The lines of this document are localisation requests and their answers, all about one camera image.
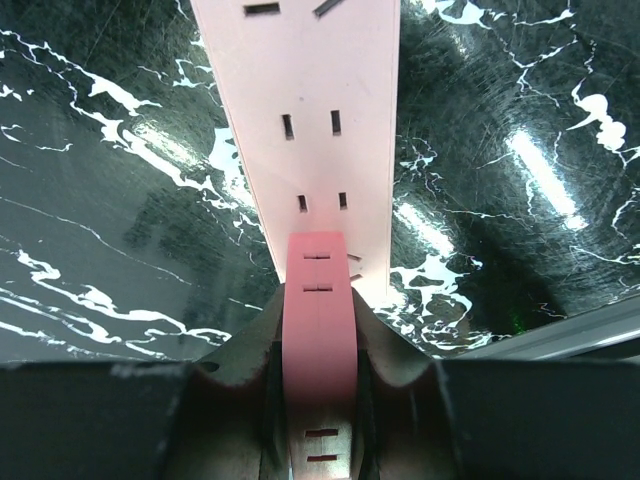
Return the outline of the pink plug adapter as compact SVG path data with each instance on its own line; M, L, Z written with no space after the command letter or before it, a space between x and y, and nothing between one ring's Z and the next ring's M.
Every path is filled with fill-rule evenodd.
M344 237L290 236L282 322L282 380L292 474L349 479L358 346Z

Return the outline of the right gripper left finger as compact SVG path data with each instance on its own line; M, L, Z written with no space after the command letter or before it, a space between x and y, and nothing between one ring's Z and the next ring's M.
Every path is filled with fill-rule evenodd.
M277 290L196 361L6 363L5 479L284 479Z

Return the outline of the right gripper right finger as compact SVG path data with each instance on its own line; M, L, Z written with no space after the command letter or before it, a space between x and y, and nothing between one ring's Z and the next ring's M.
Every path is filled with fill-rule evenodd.
M354 300L360 479L635 479L639 302L428 357Z

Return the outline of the pink power strip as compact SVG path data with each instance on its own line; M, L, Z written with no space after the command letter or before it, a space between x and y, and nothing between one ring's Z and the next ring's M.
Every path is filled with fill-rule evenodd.
M295 232L344 235L368 301L390 284L401 5L192 5L274 266Z

